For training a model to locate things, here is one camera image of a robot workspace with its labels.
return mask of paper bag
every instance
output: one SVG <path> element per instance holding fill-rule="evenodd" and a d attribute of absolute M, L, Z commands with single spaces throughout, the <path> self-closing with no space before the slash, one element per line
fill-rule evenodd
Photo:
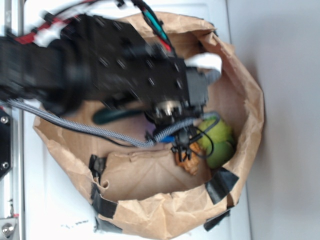
<path fill-rule="evenodd" d="M 34 129 L 76 189 L 99 213 L 99 221 L 125 234 L 150 239 L 171 239 L 206 223 L 235 206 L 255 159 L 264 124 L 263 93 L 235 55 L 205 20 L 158 12 L 177 54 L 189 58 L 211 52 L 222 58 L 222 77 L 209 86 L 205 111 L 215 110 L 233 128 L 237 139 L 233 158 L 214 175 L 205 161 L 191 176 L 176 166 L 170 146 L 123 148 L 85 134 L 75 133 L 36 118 Z M 140 14 L 121 21 L 131 23 L 147 41 L 152 30 Z M 99 102 L 85 102 L 70 119 L 93 125 Z M 103 126 L 144 139 L 152 128 L 143 115 Z M 91 155 L 106 157 L 100 179 L 89 169 Z"/>

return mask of green tennis ball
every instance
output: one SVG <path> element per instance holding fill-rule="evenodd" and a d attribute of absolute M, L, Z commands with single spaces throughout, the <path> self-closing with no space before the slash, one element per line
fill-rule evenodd
<path fill-rule="evenodd" d="M 201 131 L 205 131 L 215 121 L 216 118 L 204 120 L 199 125 L 199 129 Z M 217 125 L 210 129 L 210 131 L 208 131 L 206 134 L 212 139 L 215 144 L 221 143 L 229 140 L 229 138 L 232 137 L 232 128 L 228 126 L 222 119 L 220 119 Z M 203 136 L 197 142 L 203 149 L 207 149 L 209 146 L 211 146 L 211 142 L 206 136 Z"/>
<path fill-rule="evenodd" d="M 210 154 L 211 145 L 206 149 L 206 154 Z M 228 141 L 223 141 L 214 144 L 213 154 L 206 159 L 206 162 L 211 169 L 216 169 L 228 162 L 235 154 L 235 149 Z"/>

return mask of green wire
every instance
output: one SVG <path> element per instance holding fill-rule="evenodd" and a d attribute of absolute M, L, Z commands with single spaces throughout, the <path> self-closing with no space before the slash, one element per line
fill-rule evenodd
<path fill-rule="evenodd" d="M 157 23 L 155 20 L 154 16 L 149 11 L 143 11 L 144 15 L 151 21 L 153 26 L 156 28 L 156 30 L 161 34 L 161 37 L 165 40 L 168 39 L 167 35 L 165 34 L 164 30 L 162 27 Z"/>

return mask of red wire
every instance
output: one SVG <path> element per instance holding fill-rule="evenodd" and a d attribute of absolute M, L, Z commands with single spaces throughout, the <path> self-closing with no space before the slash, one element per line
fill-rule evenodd
<path fill-rule="evenodd" d="M 65 23 L 65 24 L 68 24 L 71 22 L 71 18 L 68 18 L 68 19 L 65 19 L 65 20 L 61 20 L 60 18 L 57 18 L 55 17 L 52 21 L 52 23 L 49 23 L 49 22 L 45 22 L 43 23 L 40 27 L 38 27 L 36 30 L 37 31 L 41 31 L 41 30 L 44 30 L 44 29 L 48 29 L 51 27 L 52 24 L 56 24 L 56 23 Z M 19 36 L 19 37 L 16 37 L 14 40 L 16 40 L 18 43 L 20 44 L 31 44 L 34 42 L 35 40 L 35 36 L 37 35 L 36 32 L 30 32 L 29 34 L 27 35 L 23 35 L 23 36 Z"/>
<path fill-rule="evenodd" d="M 162 45 L 165 47 L 165 49 L 166 49 L 167 51 L 171 52 L 171 51 L 172 51 L 171 47 L 170 47 L 165 41 L 163 41 L 161 37 L 158 36 L 158 38 L 160 39 L 160 42 L 161 42 Z"/>

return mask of gray wall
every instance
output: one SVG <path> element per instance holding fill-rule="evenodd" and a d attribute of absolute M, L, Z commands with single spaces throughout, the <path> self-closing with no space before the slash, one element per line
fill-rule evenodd
<path fill-rule="evenodd" d="M 320 1 L 227 2 L 231 42 L 265 98 L 252 239 L 320 239 Z"/>

